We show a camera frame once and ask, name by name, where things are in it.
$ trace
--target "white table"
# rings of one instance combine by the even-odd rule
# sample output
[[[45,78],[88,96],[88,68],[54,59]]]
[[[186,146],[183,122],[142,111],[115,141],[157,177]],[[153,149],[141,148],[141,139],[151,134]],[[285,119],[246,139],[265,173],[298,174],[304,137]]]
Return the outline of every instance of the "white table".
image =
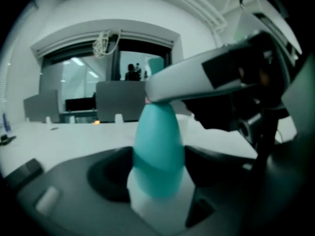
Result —
[[[108,149],[133,146],[138,123],[52,124],[21,123],[12,127],[17,138],[0,147],[0,170],[5,177],[31,160],[37,159],[44,171],[64,161]],[[184,144],[226,154],[256,158],[256,152],[238,132],[205,130],[199,122],[189,119]]]

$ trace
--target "coiled white cable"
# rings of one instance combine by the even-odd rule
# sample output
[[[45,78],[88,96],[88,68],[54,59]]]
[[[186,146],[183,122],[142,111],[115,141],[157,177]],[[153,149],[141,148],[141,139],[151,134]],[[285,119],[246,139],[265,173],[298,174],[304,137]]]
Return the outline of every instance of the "coiled white cable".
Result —
[[[108,43],[109,43],[109,35],[110,35],[110,30],[107,31],[106,37],[104,37],[105,32],[102,31],[97,40],[93,43],[93,53],[95,55],[95,57],[97,58],[102,58],[106,55],[111,55],[117,48],[119,40],[122,36],[122,30],[119,31],[119,35],[116,41],[116,44],[114,46],[114,48],[110,51],[110,52],[106,52],[107,47],[108,47]]]

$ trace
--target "table surface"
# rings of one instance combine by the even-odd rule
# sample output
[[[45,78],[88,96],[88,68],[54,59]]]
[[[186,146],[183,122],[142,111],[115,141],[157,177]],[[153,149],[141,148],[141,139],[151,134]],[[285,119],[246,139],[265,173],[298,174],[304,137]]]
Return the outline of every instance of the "table surface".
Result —
[[[93,124],[47,124],[24,122],[12,126],[17,138],[0,148],[0,171],[3,177],[35,158],[44,171],[64,161],[97,152],[133,146],[137,122]],[[256,158],[254,149],[238,132],[205,130],[189,118],[184,145],[197,146],[225,154]]]

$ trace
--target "teal bottle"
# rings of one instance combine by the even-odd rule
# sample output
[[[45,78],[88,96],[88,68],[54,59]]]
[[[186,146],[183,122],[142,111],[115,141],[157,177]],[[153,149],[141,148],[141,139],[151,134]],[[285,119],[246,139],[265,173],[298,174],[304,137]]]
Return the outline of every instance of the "teal bottle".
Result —
[[[136,131],[133,166],[139,187],[153,198],[178,191],[185,151],[175,112],[169,104],[145,106]]]

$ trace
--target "ceiling light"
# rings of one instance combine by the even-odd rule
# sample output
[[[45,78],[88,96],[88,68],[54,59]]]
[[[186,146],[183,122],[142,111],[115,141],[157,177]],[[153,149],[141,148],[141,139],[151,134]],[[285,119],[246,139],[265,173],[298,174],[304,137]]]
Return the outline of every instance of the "ceiling light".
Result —
[[[77,63],[79,66],[83,66],[84,63],[82,61],[80,61],[78,58],[72,58],[71,59],[73,62]]]
[[[94,78],[98,78],[98,75],[92,71],[89,71],[89,74],[91,74]]]

